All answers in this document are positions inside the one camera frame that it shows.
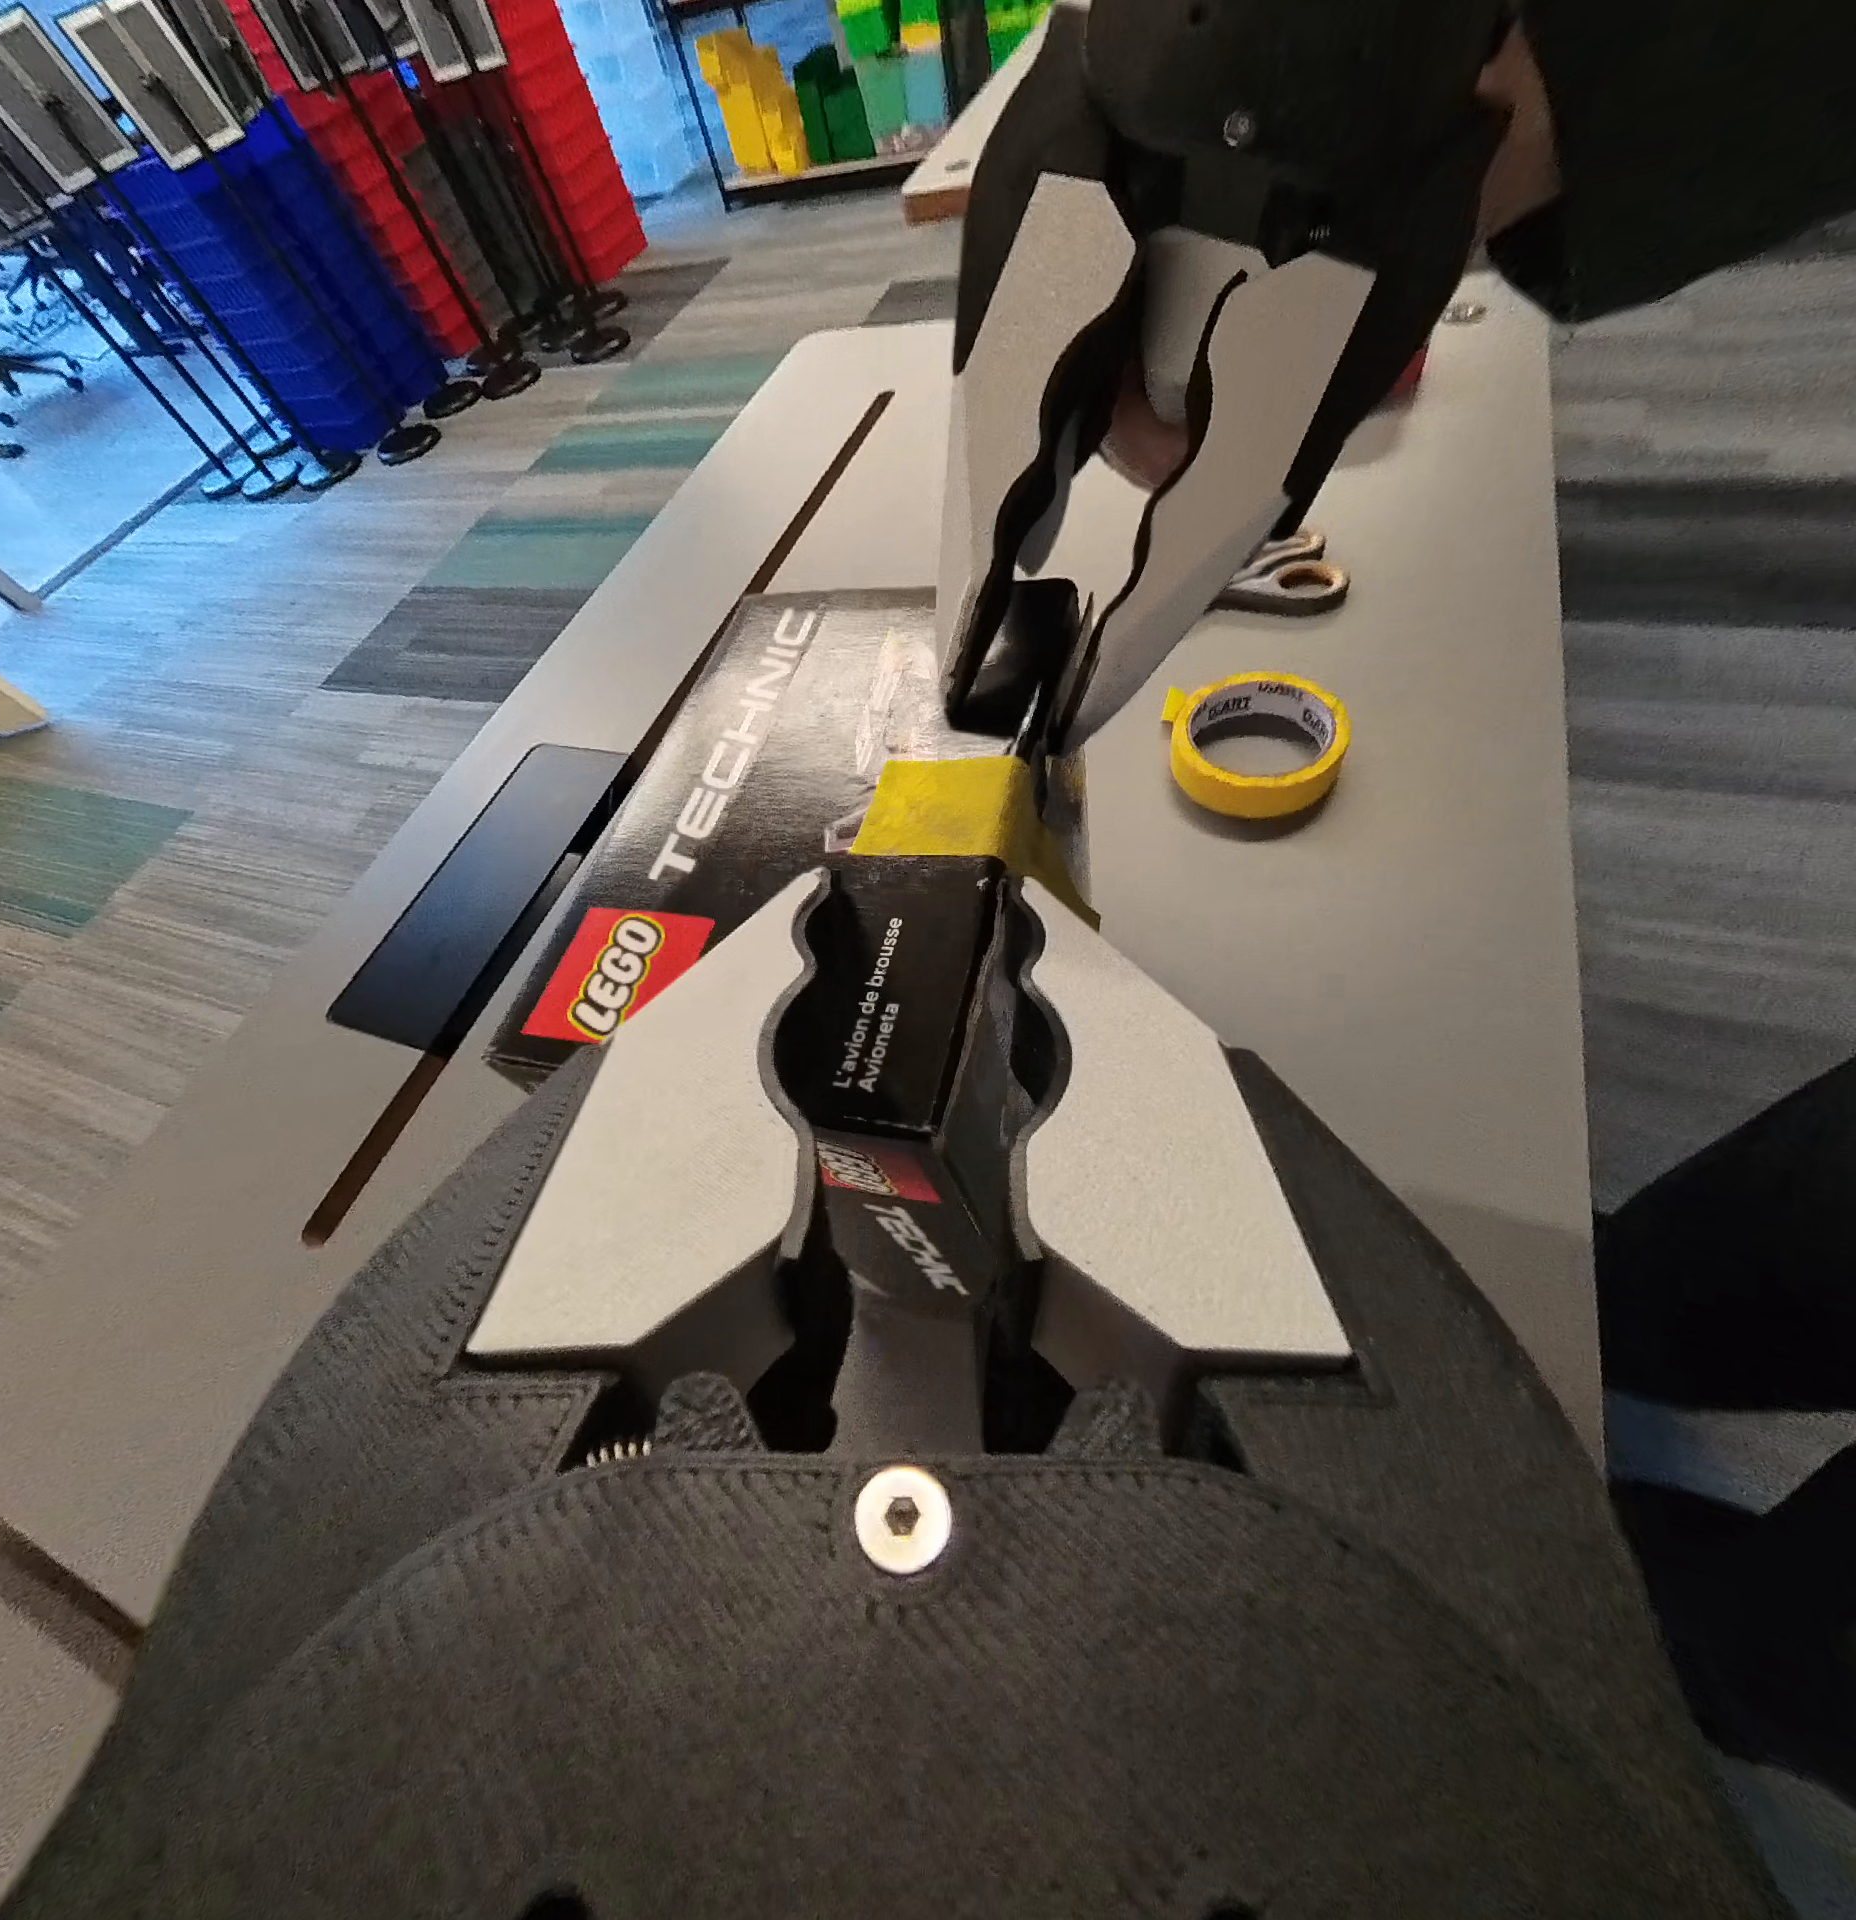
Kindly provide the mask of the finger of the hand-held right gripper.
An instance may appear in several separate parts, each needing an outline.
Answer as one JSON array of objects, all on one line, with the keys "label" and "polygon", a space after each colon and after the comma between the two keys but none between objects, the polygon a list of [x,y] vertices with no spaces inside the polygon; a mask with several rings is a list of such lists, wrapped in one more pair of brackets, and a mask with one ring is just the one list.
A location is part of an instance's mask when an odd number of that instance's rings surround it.
[{"label": "finger of the hand-held right gripper", "polygon": [[1071,733],[1099,733],[1282,518],[1286,475],[1371,302],[1374,275],[1295,256],[1236,276],[1189,378],[1189,461],[1139,515],[1133,566],[1094,625]]},{"label": "finger of the hand-held right gripper", "polygon": [[942,698],[968,708],[1023,575],[1048,562],[1127,333],[1133,228],[1107,180],[968,187],[942,488]]}]

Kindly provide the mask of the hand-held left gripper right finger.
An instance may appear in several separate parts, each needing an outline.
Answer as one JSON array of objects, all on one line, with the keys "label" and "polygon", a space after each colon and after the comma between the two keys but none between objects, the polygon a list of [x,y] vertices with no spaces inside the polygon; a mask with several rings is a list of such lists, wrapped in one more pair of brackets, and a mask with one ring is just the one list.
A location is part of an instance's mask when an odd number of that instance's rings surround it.
[{"label": "hand-held left gripper right finger", "polygon": [[1056,1078],[1013,1146],[1032,1349],[1071,1388],[1181,1418],[1205,1377],[1344,1374],[1352,1341],[1223,1041],[1059,896],[1017,888],[1020,995]]}]

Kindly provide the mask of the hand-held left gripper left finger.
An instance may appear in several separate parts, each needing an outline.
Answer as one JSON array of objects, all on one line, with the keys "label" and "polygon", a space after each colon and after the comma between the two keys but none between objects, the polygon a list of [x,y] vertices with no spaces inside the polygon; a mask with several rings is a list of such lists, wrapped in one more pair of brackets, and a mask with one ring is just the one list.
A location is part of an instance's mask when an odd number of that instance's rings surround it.
[{"label": "hand-held left gripper left finger", "polygon": [[765,1374],[792,1346],[776,1272],[815,1202],[772,1032],[813,979],[804,872],[602,1051],[466,1341],[482,1366]]}]

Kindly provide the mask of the yellow tape roll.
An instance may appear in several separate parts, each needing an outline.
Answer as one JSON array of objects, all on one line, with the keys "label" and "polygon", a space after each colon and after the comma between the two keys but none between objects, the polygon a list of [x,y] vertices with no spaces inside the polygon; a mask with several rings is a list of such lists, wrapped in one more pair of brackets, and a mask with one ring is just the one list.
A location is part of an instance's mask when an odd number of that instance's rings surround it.
[{"label": "yellow tape roll", "polygon": [[[1202,689],[1170,687],[1161,698],[1169,765],[1199,809],[1271,823],[1320,808],[1345,765],[1349,716],[1324,687],[1298,674],[1227,674]],[[1236,774],[1207,755],[1207,738],[1236,725],[1271,723],[1295,733],[1310,755],[1286,774]]]}]

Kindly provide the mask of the blue plane lego box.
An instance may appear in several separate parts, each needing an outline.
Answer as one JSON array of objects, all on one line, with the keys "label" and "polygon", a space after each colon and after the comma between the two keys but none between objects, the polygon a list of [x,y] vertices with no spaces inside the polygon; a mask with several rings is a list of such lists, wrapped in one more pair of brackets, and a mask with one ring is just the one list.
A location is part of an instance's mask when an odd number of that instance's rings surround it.
[{"label": "blue plane lego box", "polygon": [[918,596],[747,602],[579,872],[579,904],[511,1015],[503,1062],[630,1032],[804,872],[815,962],[772,1032],[813,1135],[815,1202],[776,1272],[792,1346],[723,1374],[772,1446],[1036,1454],[1071,1383],[1032,1349],[1036,1257],[1013,1146],[1056,1078],[1020,995],[1032,928],[993,858],[851,858],[888,760],[1023,755],[1048,800],[1048,708],[1077,596],[1013,592],[976,706],[942,708]]}]

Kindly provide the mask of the yellow tape strip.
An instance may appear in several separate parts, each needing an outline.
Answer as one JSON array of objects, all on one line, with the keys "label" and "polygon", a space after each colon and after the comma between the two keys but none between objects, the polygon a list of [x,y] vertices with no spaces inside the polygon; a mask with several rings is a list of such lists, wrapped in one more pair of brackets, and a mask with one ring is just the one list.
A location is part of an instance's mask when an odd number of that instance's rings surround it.
[{"label": "yellow tape strip", "polygon": [[1077,918],[1099,928],[1059,833],[1043,820],[1036,765],[1023,755],[888,760],[851,858],[993,858],[1036,879]]}]

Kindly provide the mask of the person's right forearm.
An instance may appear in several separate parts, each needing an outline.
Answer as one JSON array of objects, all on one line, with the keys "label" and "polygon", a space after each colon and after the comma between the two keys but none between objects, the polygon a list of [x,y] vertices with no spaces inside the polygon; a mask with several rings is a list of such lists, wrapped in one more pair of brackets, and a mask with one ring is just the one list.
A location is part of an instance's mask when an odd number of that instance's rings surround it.
[{"label": "person's right forearm", "polygon": [[1856,212],[1856,5],[1517,5],[1477,246],[1560,323]]}]

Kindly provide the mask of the person's right hand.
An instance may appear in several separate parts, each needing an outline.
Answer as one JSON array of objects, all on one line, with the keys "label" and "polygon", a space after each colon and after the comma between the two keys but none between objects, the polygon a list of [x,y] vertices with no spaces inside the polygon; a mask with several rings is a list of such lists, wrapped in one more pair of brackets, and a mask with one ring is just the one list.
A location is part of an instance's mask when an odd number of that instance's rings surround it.
[{"label": "person's right hand", "polygon": [[1145,393],[1118,394],[1099,456],[1138,490],[1158,490],[1189,461],[1189,421],[1161,418]]}]

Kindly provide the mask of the black flat device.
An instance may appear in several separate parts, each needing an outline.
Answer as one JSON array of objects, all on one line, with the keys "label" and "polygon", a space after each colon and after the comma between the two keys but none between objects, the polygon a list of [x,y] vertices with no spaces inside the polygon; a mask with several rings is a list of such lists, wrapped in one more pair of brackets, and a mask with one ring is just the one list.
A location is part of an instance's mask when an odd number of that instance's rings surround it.
[{"label": "black flat device", "polygon": [[326,1023],[452,1057],[629,784],[624,753],[534,745],[326,1007]]}]

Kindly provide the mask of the green and yellow bins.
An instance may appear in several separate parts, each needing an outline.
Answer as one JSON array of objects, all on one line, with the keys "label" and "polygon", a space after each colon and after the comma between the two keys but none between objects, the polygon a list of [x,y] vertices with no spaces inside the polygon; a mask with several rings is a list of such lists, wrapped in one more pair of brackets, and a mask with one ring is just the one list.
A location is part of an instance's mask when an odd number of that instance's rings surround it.
[{"label": "green and yellow bins", "polygon": [[669,5],[737,180],[928,148],[1047,13],[1048,5]]}]

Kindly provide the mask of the stack of red bins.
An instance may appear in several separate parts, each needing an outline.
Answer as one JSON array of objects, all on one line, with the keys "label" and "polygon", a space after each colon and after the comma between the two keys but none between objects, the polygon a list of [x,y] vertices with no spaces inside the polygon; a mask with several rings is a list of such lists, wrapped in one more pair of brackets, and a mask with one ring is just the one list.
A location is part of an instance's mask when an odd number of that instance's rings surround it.
[{"label": "stack of red bins", "polygon": [[[410,303],[432,345],[448,357],[469,355],[475,349],[475,331],[425,243],[425,228],[417,228],[400,207],[350,108],[336,96],[325,96],[319,88],[304,93],[295,82],[291,60],[284,60],[252,5],[229,5],[229,13],[237,16],[263,77],[284,98],[299,133],[314,143],[314,151],[347,193],[368,240],[382,254],[395,288]],[[646,254],[646,231],[579,75],[579,60],[575,59],[559,11],[556,5],[489,5],[489,13],[500,26],[503,52],[511,56],[500,70],[503,88],[525,123],[535,155],[547,162],[552,189],[543,204],[559,207],[575,228],[585,276],[611,284],[639,254]],[[445,250],[452,250],[454,243],[445,233],[445,189],[423,183],[423,133],[395,96],[397,84],[389,75],[358,77],[350,84],[350,98],[361,102],[414,204],[425,210],[430,231]]]}]

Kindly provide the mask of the black office chair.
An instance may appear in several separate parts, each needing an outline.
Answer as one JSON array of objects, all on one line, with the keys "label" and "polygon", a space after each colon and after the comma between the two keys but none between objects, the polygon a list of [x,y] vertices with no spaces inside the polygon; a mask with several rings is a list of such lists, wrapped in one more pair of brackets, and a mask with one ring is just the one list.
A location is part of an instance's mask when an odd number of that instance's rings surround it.
[{"label": "black office chair", "polygon": [[1709,1743],[1856,1807],[1856,1057],[1595,1224],[1613,1507]]}]

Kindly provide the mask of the stack of blue bins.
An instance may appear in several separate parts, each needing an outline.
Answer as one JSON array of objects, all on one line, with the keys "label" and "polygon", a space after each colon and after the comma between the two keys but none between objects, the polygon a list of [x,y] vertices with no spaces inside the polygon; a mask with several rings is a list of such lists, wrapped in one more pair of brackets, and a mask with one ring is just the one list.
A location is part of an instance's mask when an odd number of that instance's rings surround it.
[{"label": "stack of blue bins", "polygon": [[405,464],[434,447],[434,345],[280,111],[187,168],[140,155],[109,189],[307,450]]}]

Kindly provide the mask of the row of black sign stands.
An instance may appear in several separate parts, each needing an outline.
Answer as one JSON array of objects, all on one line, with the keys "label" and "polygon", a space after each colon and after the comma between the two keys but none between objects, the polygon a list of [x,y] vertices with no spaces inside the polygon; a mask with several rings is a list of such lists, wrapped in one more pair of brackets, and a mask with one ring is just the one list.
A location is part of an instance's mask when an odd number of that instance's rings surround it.
[{"label": "row of black sign stands", "polygon": [[[475,331],[469,355],[434,349],[445,381],[425,407],[442,429],[487,401],[525,394],[543,357],[576,368],[630,350],[629,293],[617,276],[595,284],[525,123],[503,88],[500,26],[489,5],[257,5],[295,82],[336,96],[400,207],[440,259]],[[423,133],[423,183],[445,189],[452,250],[430,231],[389,144],[350,98],[358,77],[389,75],[397,106]],[[223,450],[161,393],[134,349],[127,372],[205,461],[199,494],[274,499],[317,494],[354,475],[378,450],[314,454],[284,421],[266,386],[196,309],[153,240],[138,237],[109,175],[140,155],[170,168],[212,160],[266,115],[299,125],[263,77],[229,5],[0,5],[0,233],[39,228],[80,270],[124,276],[124,293],[153,309],[127,314],[196,409],[225,437]]]}]

